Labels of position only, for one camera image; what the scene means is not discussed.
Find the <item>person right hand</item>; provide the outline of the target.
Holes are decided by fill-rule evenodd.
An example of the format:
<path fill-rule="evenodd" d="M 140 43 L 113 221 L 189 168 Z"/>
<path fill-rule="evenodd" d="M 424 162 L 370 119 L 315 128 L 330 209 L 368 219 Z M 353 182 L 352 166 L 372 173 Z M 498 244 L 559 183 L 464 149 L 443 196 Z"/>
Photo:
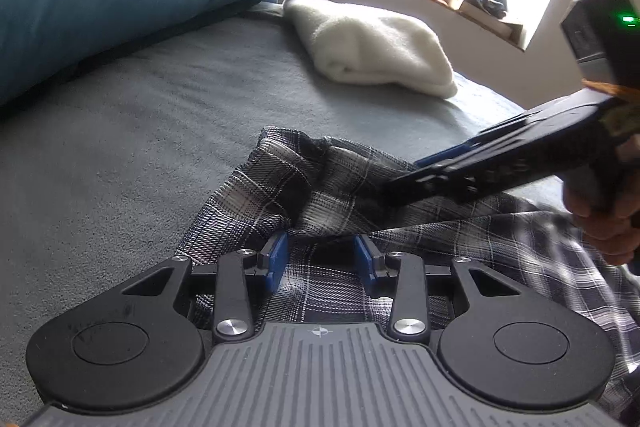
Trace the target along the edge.
<path fill-rule="evenodd" d="M 577 191 L 578 184 L 563 179 L 563 204 L 573 216 L 585 239 L 600 251 L 609 265 L 628 265 L 639 252 L 639 225 L 632 219 L 639 213 L 639 135 L 617 147 L 618 161 L 631 165 L 623 190 L 610 210 L 597 210 Z"/>

